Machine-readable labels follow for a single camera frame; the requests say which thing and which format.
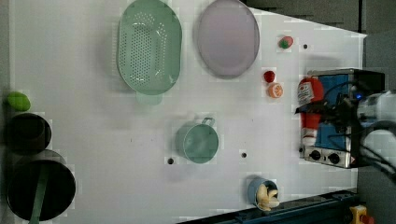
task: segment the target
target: mug handle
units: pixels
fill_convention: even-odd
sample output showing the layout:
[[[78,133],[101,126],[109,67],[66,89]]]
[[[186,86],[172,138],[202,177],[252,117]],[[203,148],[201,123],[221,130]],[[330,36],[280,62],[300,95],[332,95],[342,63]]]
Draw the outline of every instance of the mug handle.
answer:
[[[202,123],[203,123],[203,124],[206,124],[206,125],[209,125],[210,127],[213,127],[213,125],[215,124],[215,120],[212,119],[212,118],[205,118],[205,119],[202,121]]]

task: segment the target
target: green colander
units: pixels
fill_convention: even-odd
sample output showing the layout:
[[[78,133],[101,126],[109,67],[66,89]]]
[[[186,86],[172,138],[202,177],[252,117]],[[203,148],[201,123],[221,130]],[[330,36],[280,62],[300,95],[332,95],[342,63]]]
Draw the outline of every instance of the green colander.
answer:
[[[165,3],[137,0],[126,8],[120,19],[118,66],[138,100],[157,97],[161,101],[162,94],[175,85],[181,38],[180,21]]]

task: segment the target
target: small cup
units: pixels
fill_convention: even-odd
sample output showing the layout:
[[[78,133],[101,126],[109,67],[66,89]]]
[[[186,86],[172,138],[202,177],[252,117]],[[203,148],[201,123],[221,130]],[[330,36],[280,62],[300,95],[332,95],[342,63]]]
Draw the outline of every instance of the small cup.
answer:
[[[51,139],[50,125],[40,116],[19,114],[7,125],[10,149],[21,155],[34,155],[44,150]]]
[[[178,154],[195,163],[212,160],[219,148],[219,137],[213,129],[214,124],[214,119],[205,118],[201,124],[188,122],[183,125],[176,137]]]
[[[250,182],[247,188],[248,201],[254,204],[256,207],[258,207],[260,210],[262,209],[259,207],[257,202],[257,191],[259,190],[261,184],[264,184],[266,187],[268,187],[268,191],[277,189],[277,186],[273,181],[264,178],[257,177]]]

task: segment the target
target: knob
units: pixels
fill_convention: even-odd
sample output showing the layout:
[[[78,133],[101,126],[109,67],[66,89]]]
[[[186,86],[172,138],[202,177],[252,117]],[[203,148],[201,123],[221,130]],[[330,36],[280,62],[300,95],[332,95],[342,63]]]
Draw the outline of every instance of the knob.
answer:
[[[375,224],[374,218],[366,215],[361,216],[361,222],[364,224]]]
[[[335,153],[333,153],[332,155],[328,156],[327,158],[329,158],[329,160],[330,160],[330,162],[332,164],[337,164],[338,162],[340,162],[340,157],[337,154],[335,154]]]
[[[311,154],[309,154],[309,156],[314,160],[314,161],[318,161],[320,159],[320,152],[318,152],[317,150],[313,150],[311,152]]]

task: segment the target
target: green handle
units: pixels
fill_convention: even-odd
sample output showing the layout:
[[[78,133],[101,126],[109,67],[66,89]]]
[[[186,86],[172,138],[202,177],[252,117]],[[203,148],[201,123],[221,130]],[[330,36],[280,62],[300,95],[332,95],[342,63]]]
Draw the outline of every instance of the green handle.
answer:
[[[202,123],[203,123],[203,124],[206,124],[206,125],[209,125],[210,127],[213,127],[213,125],[215,124],[215,120],[212,119],[212,118],[205,118],[205,119],[202,121]]]
[[[137,102],[142,105],[159,105],[163,100],[163,95],[145,95],[143,93],[136,93]]]
[[[49,170],[45,165],[40,167],[37,188],[35,190],[35,202],[33,205],[32,215],[29,224],[38,224],[43,206],[44,196],[46,194],[47,182],[49,180]]]

